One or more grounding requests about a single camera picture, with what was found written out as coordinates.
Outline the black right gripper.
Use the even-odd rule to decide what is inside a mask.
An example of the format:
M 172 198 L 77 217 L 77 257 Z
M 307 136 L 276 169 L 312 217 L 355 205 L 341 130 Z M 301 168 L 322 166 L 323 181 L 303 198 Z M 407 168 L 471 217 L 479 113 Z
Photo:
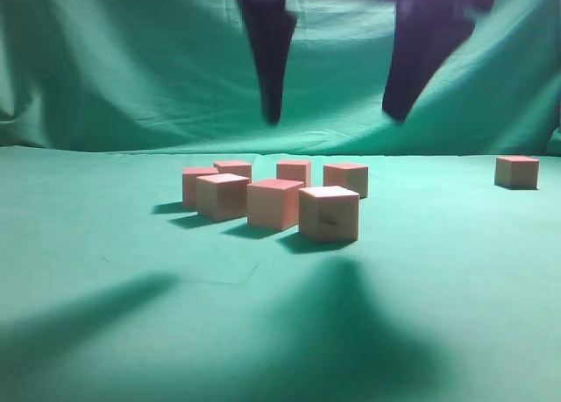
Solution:
M 262 113 L 272 126 L 281 119 L 288 53 L 297 22 L 286 1 L 237 0 L 257 71 Z M 491 4 L 494 0 L 466 1 Z M 474 27 L 463 16 L 459 0 L 398 0 L 383 112 L 404 122 L 435 72 L 471 37 Z

